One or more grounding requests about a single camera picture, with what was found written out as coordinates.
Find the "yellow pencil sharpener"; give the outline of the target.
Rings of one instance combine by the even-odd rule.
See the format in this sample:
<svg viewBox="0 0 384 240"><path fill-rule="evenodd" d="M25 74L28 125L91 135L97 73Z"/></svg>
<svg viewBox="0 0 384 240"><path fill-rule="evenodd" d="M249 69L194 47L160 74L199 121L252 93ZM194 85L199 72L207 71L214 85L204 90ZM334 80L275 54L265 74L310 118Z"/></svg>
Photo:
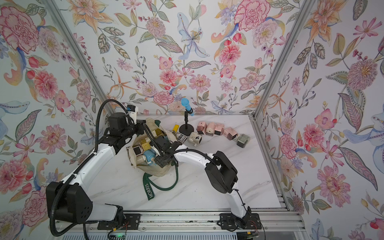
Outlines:
<svg viewBox="0 0 384 240"><path fill-rule="evenodd" d="M144 152L152 149L152 146L149 142L141 142L140 145Z"/></svg>
<svg viewBox="0 0 384 240"><path fill-rule="evenodd" d="M165 132L160 128L156 128L156 129L151 130L151 134L155 139L158 137L164 137L165 136Z"/></svg>

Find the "cream canvas tote bag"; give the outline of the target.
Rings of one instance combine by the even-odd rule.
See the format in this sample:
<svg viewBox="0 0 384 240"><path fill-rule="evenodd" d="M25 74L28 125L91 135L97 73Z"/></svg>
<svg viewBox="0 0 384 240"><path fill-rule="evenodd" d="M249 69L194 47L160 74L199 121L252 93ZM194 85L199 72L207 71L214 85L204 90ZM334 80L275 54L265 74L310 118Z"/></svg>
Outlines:
<svg viewBox="0 0 384 240"><path fill-rule="evenodd" d="M154 120L153 118L145 119L146 126L144 128L144 133L135 139L131 147L127 147L128 158L132 167L144 172L143 187L149 201L155 198L153 188L167 192L172 190L179 181L179 169L177 164L170 162L164 167L161 167L155 162L155 158L160 157L161 153L160 148L155 147L152 140L160 140L161 138L164 138L168 143L173 143L177 140L176 136L161 127L160 123L159 120ZM171 166L175 167L176 180L170 187L160 187L150 179L152 176L165 176Z"/></svg>

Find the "dark green pencil sharpener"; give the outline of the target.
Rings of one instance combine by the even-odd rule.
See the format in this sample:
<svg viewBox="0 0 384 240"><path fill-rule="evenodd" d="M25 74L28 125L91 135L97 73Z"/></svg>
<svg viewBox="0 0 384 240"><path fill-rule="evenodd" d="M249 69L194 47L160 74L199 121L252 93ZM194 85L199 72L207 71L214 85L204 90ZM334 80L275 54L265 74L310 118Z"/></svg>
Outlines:
<svg viewBox="0 0 384 240"><path fill-rule="evenodd" d="M245 148L250 140L251 140L251 138L248 135L240 134L236 140L236 144L237 144L237 146L239 146L241 148Z"/></svg>

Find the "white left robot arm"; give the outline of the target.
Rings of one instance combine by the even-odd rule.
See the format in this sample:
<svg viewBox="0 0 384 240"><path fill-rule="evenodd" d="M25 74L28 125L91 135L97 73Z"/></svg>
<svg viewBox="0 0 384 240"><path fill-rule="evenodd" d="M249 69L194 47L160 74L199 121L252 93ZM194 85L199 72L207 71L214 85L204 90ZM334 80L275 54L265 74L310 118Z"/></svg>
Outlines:
<svg viewBox="0 0 384 240"><path fill-rule="evenodd" d="M109 127L100 137L101 114L108 103L119 105L123 111L109 116ZM67 177L59 182L51 182L46 188L50 232L54 237L64 235L77 225L86 226L91 223L104 222L114 228L119 228L127 222L123 207L93 203L88 196L88 190L102 168L134 136L144 133L144 121L138 120L137 114L136 106L124 106L117 100L107 99L101 104L97 115L93 151Z"/></svg>

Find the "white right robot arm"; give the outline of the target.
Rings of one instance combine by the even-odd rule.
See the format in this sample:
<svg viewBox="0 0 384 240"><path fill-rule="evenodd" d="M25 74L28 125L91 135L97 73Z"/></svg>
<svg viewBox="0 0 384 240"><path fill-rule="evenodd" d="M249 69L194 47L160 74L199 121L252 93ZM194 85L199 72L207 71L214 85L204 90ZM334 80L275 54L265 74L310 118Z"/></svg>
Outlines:
<svg viewBox="0 0 384 240"><path fill-rule="evenodd" d="M229 214L220 214L220 220L217 224L230 232L236 230L255 231L263 228L258 214L252 213L243 201L238 188L238 171L227 156L217 151L215 154L206 154L196 149L188 148L178 140L171 140L170 137L154 136L147 124L144 124L144 132L149 138L150 150L143 152L147 160L147 173L144 177L146 183L161 191L169 191L176 186L179 178L168 188L161 188L149 180L150 176L160 177L154 167L165 170L167 167L174 166L176 175L179 174L179 163L187 163L199 167L205 171L212 187L226 197L231 212Z"/></svg>

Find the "blue playing card box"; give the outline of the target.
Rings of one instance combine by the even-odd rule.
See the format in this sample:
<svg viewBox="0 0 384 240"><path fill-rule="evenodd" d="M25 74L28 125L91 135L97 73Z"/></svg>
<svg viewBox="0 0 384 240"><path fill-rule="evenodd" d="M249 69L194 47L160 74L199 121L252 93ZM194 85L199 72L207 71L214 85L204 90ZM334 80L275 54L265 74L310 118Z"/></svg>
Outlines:
<svg viewBox="0 0 384 240"><path fill-rule="evenodd" d="M186 140L188 139L188 136L186 136L186 135L184 135L182 133L177 132L176 133L176 138L177 138L178 142L184 144L186 142Z"/></svg>

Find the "yellow wooden block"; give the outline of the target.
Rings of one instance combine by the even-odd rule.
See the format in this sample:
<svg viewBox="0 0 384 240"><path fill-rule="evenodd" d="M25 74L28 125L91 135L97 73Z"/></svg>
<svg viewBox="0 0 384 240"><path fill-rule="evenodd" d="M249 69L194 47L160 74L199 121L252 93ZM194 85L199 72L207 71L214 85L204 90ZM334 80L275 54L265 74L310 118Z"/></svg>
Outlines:
<svg viewBox="0 0 384 240"><path fill-rule="evenodd" d="M174 131L174 132L177 132L178 129L179 129L179 127L180 127L179 125L175 125L174 128L173 128L173 131Z"/></svg>

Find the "black microphone stand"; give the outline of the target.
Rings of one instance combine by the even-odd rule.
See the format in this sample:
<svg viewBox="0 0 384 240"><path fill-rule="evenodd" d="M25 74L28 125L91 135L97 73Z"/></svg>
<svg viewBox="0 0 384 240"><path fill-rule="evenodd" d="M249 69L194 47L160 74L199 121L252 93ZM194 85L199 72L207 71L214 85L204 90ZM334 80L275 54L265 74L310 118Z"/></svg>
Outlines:
<svg viewBox="0 0 384 240"><path fill-rule="evenodd" d="M193 109L190 109L190 110L185 110L185 115L184 115L184 121L185 123L183 125L180 126L179 128L179 132L185 136L190 136L191 133L194 132L194 127L189 124L189 115L193 115Z"/></svg>

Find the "blue microphone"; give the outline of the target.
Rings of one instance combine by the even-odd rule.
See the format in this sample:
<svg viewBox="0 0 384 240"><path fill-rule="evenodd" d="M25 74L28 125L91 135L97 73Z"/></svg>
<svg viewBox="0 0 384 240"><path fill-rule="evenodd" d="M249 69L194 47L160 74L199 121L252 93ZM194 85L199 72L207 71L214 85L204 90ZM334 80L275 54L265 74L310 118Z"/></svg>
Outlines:
<svg viewBox="0 0 384 240"><path fill-rule="evenodd" d="M193 110L193 108L191 107L190 102L189 102L189 100L188 100L187 98L182 98L182 100L181 100L181 104L182 104L182 106L186 109L186 112L187 112L189 115L191 115L191 116L194 115L194 110Z"/></svg>

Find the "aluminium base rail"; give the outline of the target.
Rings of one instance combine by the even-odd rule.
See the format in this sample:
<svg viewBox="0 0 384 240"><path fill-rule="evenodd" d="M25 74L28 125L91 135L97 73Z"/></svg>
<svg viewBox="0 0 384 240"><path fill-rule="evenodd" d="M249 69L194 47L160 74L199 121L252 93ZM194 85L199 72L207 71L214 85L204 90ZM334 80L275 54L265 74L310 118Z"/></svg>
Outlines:
<svg viewBox="0 0 384 240"><path fill-rule="evenodd" d="M125 221L120 227L112 223L93 222L87 224L87 229L142 233L255 231L266 240L277 239L278 233L284 233L284 239L288 239L288 234L293 234L296 240L309 239L302 217L297 212L289 211L284 201L281 204L280 208L252 209L245 229L235 223L229 210L125 211Z"/></svg>

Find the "aluminium corner post right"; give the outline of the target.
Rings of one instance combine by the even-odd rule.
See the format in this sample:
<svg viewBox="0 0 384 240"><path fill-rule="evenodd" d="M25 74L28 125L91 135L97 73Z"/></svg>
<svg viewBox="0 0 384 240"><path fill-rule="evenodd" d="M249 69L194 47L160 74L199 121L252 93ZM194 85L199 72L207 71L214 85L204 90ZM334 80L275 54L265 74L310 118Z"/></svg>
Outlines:
<svg viewBox="0 0 384 240"><path fill-rule="evenodd" d="M311 9L314 5L314 2L302 1L302 3L303 5L299 10L298 16L295 20L293 28L290 31L291 33L290 37L287 39L286 44L282 48L282 52L277 58L277 61L276 61L275 67L272 70L271 76L268 78L268 80L265 83L261 85L261 87L258 88L258 90L260 90L260 93L261 93L261 98L258 106L252 113L252 118L251 118L252 120L256 120L260 115L262 115L262 110L268 100L268 96L272 91L272 88L275 82L277 81L277 78L280 72L283 70L284 66L286 65L289 55L294 48L295 42L298 40L298 37L305 24L305 21L307 20L307 17L311 13Z"/></svg>

